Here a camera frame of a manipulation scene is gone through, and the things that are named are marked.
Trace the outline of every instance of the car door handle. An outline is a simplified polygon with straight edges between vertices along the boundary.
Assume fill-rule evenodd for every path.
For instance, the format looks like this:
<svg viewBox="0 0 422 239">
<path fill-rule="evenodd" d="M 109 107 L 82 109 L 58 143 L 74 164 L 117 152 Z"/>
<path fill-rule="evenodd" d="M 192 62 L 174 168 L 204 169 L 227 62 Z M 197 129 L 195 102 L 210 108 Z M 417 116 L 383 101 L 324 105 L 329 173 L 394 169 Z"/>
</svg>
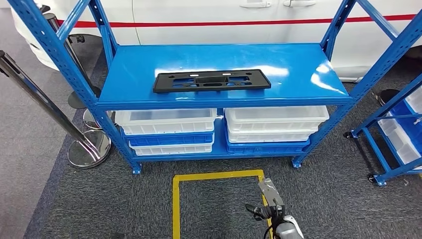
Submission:
<svg viewBox="0 0 422 239">
<path fill-rule="evenodd" d="M 311 6 L 316 3 L 315 0 L 287 0 L 283 2 L 284 6 L 295 7 L 295 6 Z"/>
<path fill-rule="evenodd" d="M 262 2 L 247 2 L 240 5 L 241 7 L 245 8 L 264 8 L 264 7 L 271 7 L 270 1 L 262 1 Z"/>
</svg>

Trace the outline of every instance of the stanchion post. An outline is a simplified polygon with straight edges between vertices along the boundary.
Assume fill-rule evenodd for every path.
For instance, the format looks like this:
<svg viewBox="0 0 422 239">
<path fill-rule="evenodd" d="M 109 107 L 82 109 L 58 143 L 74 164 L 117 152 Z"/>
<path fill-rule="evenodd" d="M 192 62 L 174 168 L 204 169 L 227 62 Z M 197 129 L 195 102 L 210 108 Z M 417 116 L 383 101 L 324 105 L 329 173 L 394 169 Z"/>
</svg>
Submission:
<svg viewBox="0 0 422 239">
<path fill-rule="evenodd" d="M 75 139 L 68 152 L 69 161 L 73 165 L 90 168 L 105 160 L 111 146 L 110 138 L 100 130 L 80 132 L 69 118 L 19 68 L 16 62 L 2 50 L 0 50 L 0 72 L 12 79 Z"/>
</svg>

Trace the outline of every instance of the white car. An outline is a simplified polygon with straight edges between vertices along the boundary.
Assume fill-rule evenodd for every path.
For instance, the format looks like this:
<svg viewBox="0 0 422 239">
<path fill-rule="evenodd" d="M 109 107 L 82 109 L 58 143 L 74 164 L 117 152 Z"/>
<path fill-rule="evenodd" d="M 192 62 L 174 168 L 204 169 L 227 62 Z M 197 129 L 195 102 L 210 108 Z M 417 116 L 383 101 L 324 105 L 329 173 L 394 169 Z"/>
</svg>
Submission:
<svg viewBox="0 0 422 239">
<path fill-rule="evenodd" d="M 36 0 L 64 20 L 77 0 Z M 421 0 L 371 0 L 398 30 L 422 8 Z M 120 45 L 320 42 L 341 0 L 102 0 Z M 337 37 L 332 64 L 344 81 L 359 80 L 391 43 L 365 11 L 355 6 Z M 38 59 L 57 69 L 12 11 L 17 31 Z M 71 35 L 101 36 L 90 10 Z M 422 45 L 422 38 L 415 46 Z"/>
</svg>

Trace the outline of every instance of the blue plastic bin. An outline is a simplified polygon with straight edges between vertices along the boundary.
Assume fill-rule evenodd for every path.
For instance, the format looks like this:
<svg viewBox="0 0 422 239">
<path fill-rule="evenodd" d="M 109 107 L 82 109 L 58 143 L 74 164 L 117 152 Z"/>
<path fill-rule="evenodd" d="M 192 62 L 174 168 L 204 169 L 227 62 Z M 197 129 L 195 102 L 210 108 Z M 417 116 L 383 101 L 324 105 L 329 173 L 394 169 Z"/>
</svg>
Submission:
<svg viewBox="0 0 422 239">
<path fill-rule="evenodd" d="M 414 115 L 416 114 L 412 107 L 406 102 L 401 101 L 390 110 L 394 116 Z M 397 122 L 402 126 L 406 134 L 409 136 L 418 152 L 422 152 L 422 122 L 414 124 L 417 118 L 399 118 Z"/>
<path fill-rule="evenodd" d="M 191 144 L 191 143 L 211 143 L 213 131 L 193 132 L 193 133 L 164 133 L 146 135 L 126 135 L 120 129 L 123 138 L 130 142 L 132 146 L 149 145 L 169 145 L 169 144 Z"/>
<path fill-rule="evenodd" d="M 301 142 L 264 142 L 264 143 L 230 143 L 228 141 L 227 122 L 224 119 L 224 133 L 227 142 L 227 151 L 232 154 L 246 153 L 295 153 L 301 152 L 302 149 L 310 144 L 309 139 Z"/>
</svg>

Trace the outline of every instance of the shelf top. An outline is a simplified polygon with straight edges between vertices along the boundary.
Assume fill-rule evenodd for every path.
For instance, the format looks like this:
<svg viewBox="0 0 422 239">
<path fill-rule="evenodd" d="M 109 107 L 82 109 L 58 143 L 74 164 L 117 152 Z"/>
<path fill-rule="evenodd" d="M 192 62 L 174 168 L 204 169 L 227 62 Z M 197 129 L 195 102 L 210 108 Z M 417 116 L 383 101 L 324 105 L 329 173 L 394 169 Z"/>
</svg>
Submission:
<svg viewBox="0 0 422 239">
<path fill-rule="evenodd" d="M 270 89 L 154 93 L 159 73 L 260 69 Z M 120 46 L 98 105 L 108 110 L 343 104 L 319 44 Z"/>
</svg>

